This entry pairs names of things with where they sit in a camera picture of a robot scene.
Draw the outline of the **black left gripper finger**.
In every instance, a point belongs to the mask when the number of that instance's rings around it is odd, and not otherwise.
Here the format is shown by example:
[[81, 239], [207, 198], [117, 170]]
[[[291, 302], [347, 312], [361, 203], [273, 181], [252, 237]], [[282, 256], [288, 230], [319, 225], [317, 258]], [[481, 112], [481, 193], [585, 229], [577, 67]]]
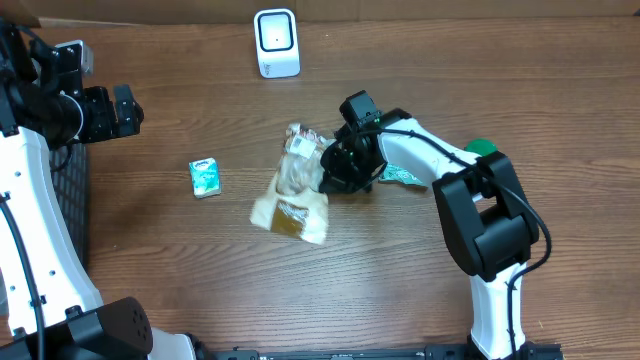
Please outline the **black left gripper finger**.
[[137, 102], [117, 102], [115, 105], [117, 137], [127, 137], [140, 133], [144, 112]]
[[116, 107], [134, 107], [135, 100], [129, 85], [116, 85], [113, 88], [113, 95], [115, 97], [114, 105]]

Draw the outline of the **teal snack packet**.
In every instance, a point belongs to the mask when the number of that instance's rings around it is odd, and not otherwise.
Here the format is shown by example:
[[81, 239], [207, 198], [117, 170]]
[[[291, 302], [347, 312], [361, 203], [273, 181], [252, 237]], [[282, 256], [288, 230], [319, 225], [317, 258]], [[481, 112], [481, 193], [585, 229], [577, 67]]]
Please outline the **teal snack packet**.
[[380, 183], [387, 182], [398, 183], [407, 186], [425, 187], [425, 184], [409, 171], [392, 164], [388, 164], [385, 167], [378, 180]]

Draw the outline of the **brown beige snack pouch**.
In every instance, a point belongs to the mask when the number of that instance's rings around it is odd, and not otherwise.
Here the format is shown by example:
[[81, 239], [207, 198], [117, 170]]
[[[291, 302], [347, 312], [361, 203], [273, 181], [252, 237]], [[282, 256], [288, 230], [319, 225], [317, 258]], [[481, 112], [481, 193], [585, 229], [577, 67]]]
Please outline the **brown beige snack pouch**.
[[324, 175], [320, 160], [331, 143], [299, 123], [288, 126], [276, 173], [254, 202], [253, 225], [316, 245], [325, 242], [329, 201], [319, 191]]

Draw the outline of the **small teal tissue pack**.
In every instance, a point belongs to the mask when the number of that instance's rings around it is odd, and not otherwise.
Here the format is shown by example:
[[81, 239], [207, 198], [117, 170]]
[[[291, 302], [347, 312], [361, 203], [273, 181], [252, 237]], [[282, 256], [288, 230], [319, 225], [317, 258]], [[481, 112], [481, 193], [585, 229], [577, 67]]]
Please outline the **small teal tissue pack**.
[[221, 193], [219, 167], [214, 158], [190, 162], [189, 170], [196, 198], [205, 198]]

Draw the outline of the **green lid jar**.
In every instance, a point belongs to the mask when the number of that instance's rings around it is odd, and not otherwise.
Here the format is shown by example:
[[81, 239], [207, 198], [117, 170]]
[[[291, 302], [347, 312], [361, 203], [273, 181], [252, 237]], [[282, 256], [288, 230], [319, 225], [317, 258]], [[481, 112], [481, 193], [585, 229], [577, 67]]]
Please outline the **green lid jar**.
[[476, 138], [471, 140], [464, 148], [465, 151], [478, 154], [479, 156], [487, 156], [498, 151], [497, 146], [490, 140], [485, 138]]

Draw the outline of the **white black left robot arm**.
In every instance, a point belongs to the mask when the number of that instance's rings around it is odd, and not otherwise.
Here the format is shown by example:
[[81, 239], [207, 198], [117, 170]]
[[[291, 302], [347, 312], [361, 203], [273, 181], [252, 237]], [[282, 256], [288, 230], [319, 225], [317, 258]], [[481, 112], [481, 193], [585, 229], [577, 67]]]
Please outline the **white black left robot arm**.
[[84, 87], [92, 66], [81, 41], [51, 46], [1, 25], [1, 273], [13, 335], [1, 355], [204, 359], [195, 337], [153, 327], [136, 299], [105, 303], [71, 241], [51, 152], [136, 135], [144, 118], [128, 86]]

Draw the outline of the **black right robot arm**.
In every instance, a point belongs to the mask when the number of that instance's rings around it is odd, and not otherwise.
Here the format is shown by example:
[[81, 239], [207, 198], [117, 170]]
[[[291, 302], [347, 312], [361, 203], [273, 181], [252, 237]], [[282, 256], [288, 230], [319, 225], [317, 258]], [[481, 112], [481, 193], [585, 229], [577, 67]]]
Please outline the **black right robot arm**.
[[322, 193], [370, 191], [387, 165], [433, 193], [446, 247], [470, 278], [474, 320], [463, 344], [428, 345], [426, 359], [560, 359], [558, 345], [535, 344], [521, 327], [521, 282], [540, 267], [531, 248], [551, 239], [524, 194], [510, 159], [461, 150], [429, 133], [408, 112], [377, 109], [366, 91], [345, 99], [345, 121], [324, 151]]

